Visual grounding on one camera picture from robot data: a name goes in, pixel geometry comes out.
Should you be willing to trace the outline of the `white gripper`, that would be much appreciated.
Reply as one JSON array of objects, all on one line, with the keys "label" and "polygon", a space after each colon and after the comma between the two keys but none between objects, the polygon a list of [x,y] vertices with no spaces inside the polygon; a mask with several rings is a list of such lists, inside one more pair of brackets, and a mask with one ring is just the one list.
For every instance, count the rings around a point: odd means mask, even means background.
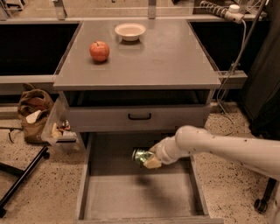
[{"label": "white gripper", "polygon": [[167,137],[153,145],[150,152],[157,152],[157,157],[149,157],[143,165],[147,169],[157,169],[165,165],[170,165],[177,162],[180,158],[186,157],[187,154],[184,150],[180,149],[177,145],[175,137]]}]

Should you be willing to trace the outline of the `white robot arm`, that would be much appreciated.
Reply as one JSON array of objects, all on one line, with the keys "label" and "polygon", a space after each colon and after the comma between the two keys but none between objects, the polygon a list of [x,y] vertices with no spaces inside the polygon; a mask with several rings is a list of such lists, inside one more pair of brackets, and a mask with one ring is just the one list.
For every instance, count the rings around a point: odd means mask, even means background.
[{"label": "white robot arm", "polygon": [[280,142],[259,138],[216,136],[193,126],[180,127],[174,136],[150,148],[143,163],[148,169],[170,165],[180,158],[206,152],[237,162],[262,175],[280,180]]}]

